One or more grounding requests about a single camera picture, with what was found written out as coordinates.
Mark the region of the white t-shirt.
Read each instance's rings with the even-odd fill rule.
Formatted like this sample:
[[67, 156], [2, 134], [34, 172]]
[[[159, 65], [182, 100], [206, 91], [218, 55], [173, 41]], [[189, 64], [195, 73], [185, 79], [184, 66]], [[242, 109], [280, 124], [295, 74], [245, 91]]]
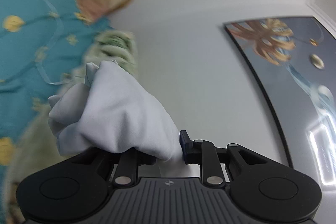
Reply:
[[130, 148], [154, 156], [162, 177], [198, 177], [199, 167], [186, 165], [179, 131], [161, 103], [115, 61], [88, 63], [89, 87], [79, 118], [67, 113], [67, 95], [49, 98], [49, 125], [62, 156], [90, 147], [112, 153]]

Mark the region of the green fleece blanket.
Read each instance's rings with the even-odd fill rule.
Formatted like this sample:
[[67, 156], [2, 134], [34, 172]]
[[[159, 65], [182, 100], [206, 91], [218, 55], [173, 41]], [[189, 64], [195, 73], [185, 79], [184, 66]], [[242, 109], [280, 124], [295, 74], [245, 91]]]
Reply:
[[[79, 118], [86, 105], [89, 87], [84, 84], [87, 63], [99, 65], [102, 61], [116, 61], [132, 76], [137, 74], [137, 47], [130, 32], [105, 30], [98, 34], [93, 44], [83, 55], [81, 65], [72, 69], [70, 81], [58, 91], [58, 96], [67, 95], [66, 111]], [[5, 172], [2, 204], [5, 210], [3, 223], [23, 223], [24, 216], [15, 193], [18, 184], [27, 176], [64, 160], [56, 147], [56, 138], [49, 126], [49, 103], [38, 106], [37, 116], [23, 130], [14, 145], [3, 143], [1, 153], [9, 156], [9, 168]]]

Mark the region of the teal patterned bed sheet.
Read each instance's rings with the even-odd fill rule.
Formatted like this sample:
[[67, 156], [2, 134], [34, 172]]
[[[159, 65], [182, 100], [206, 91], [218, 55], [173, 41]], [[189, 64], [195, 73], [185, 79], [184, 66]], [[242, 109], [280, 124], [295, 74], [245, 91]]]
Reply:
[[[1, 0], [1, 145], [14, 145], [108, 20], [87, 24], [75, 0]], [[1, 153], [1, 172], [10, 163]]]

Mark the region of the leaf wall painting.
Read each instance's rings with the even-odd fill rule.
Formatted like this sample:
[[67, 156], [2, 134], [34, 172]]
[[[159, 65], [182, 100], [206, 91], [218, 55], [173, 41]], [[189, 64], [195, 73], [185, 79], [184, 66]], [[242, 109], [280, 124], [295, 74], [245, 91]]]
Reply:
[[289, 163], [335, 191], [335, 37], [313, 16], [229, 22], [224, 29], [268, 102]]

